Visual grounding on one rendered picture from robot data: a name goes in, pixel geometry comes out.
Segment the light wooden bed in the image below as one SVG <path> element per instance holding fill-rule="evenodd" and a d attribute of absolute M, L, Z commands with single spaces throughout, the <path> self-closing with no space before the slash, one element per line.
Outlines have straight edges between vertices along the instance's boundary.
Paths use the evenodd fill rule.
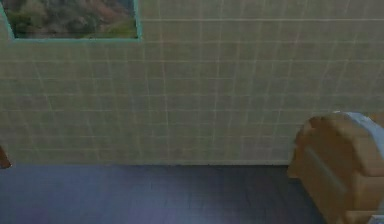
<path fill-rule="evenodd" d="M 364 114 L 384 125 L 384 112 Z M 332 120 L 330 113 L 303 124 L 287 175 L 301 181 L 326 224 L 384 224 L 384 160 L 361 158 Z"/>

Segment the dark brown wooden furniture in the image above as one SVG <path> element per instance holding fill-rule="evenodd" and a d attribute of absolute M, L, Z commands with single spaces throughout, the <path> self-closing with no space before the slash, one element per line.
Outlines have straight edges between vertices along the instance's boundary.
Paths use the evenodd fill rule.
<path fill-rule="evenodd" d="M 0 169 L 7 169 L 12 166 L 11 162 L 9 161 L 6 152 L 4 149 L 0 146 Z"/>

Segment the teal framed landscape picture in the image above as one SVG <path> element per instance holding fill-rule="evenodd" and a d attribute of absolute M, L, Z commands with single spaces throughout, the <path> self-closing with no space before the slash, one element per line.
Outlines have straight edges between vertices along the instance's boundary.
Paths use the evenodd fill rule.
<path fill-rule="evenodd" d="M 15 39 L 141 37 L 136 0 L 0 0 Z"/>

